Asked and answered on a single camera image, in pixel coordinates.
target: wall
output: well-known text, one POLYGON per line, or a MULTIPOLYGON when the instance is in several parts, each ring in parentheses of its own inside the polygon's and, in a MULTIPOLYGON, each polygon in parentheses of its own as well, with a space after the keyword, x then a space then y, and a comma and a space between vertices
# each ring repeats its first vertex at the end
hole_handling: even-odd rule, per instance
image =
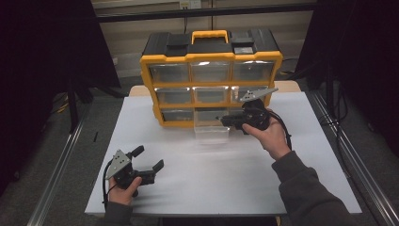
MULTIPOLYGON (((97 15, 113 13, 138 13, 180 9, 176 0, 91 0, 97 15)), ((231 8, 267 6, 276 4, 309 3, 315 0, 201 0, 202 8, 231 8)), ((248 15, 196 17, 187 19, 186 31, 227 29, 243 31, 267 27, 272 30, 280 50, 287 57, 298 57, 311 20, 311 11, 261 13, 248 15)), ((184 19, 148 20, 101 24, 112 56, 130 54, 137 62, 144 50, 148 36, 154 32, 184 32, 184 19)), ((139 72, 138 64, 134 66, 139 72)))

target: person's left hand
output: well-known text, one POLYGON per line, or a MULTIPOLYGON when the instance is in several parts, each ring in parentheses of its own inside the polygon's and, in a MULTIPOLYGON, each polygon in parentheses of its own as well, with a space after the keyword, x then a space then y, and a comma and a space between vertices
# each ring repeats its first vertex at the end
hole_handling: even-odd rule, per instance
POLYGON ((116 186, 117 182, 115 181, 114 177, 109 179, 109 187, 113 187, 109 191, 109 201, 116 202, 119 204, 130 205, 133 199, 133 193, 137 190, 137 188, 141 184, 141 177, 136 177, 134 181, 129 185, 129 187, 122 189, 116 186))

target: clear plastic container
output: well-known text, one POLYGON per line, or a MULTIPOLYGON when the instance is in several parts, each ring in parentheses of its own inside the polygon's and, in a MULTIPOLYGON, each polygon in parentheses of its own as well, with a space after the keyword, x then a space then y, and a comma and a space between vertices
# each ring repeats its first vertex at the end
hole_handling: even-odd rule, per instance
POLYGON ((166 108, 161 109, 164 121, 192 121, 192 108, 166 108))
POLYGON ((273 72, 274 61, 235 61, 232 69, 234 81, 267 81, 273 72))
POLYGON ((229 87, 194 87, 196 103, 226 103, 229 87))
POLYGON ((222 82, 229 80, 229 61, 203 61, 191 63, 195 82, 222 82))
POLYGON ((152 82, 188 82, 188 66, 186 63, 152 64, 149 66, 152 82))
POLYGON ((190 88, 156 88, 154 90, 159 104, 191 103, 190 88))
POLYGON ((255 91, 260 89, 267 89, 267 86, 261 87, 231 87, 231 102, 240 103, 242 98, 248 91, 255 91))
POLYGON ((229 138, 229 127, 224 127, 218 118, 228 114, 225 107, 198 107, 194 111, 194 132, 199 143, 225 143, 229 138))

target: hand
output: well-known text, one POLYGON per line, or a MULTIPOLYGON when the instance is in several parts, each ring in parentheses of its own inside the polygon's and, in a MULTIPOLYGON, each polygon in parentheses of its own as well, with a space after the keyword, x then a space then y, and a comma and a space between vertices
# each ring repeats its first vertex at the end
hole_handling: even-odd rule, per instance
POLYGON ((135 193, 137 188, 140 186, 141 181, 141 177, 136 177, 134 181, 129 185, 129 187, 127 187, 125 190, 116 186, 117 182, 115 181, 115 178, 111 177, 109 179, 109 187, 113 188, 111 188, 108 194, 109 201, 124 205, 130 205, 132 203, 133 193, 135 193))
POLYGON ((243 129, 248 134, 257 138, 261 142, 262 147, 267 150, 270 156, 276 161, 291 151, 285 140, 285 133, 281 124, 274 118, 270 119, 270 125, 264 131, 246 123, 243 124, 243 129))

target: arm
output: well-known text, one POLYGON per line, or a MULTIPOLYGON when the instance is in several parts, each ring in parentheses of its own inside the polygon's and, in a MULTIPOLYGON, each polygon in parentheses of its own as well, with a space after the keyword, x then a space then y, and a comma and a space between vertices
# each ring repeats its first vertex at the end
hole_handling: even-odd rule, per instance
POLYGON ((133 193, 141 184, 141 178, 136 177, 129 187, 124 190, 116 185, 115 179, 109 180, 109 203, 105 210, 104 218, 97 221, 97 226, 119 226, 130 225, 130 217, 132 215, 133 193))
POLYGON ((319 182, 316 171, 288 148, 278 121, 271 119, 264 131, 247 124, 243 129, 276 160, 272 168, 281 181, 279 192, 294 225, 357 225, 342 201, 319 182))

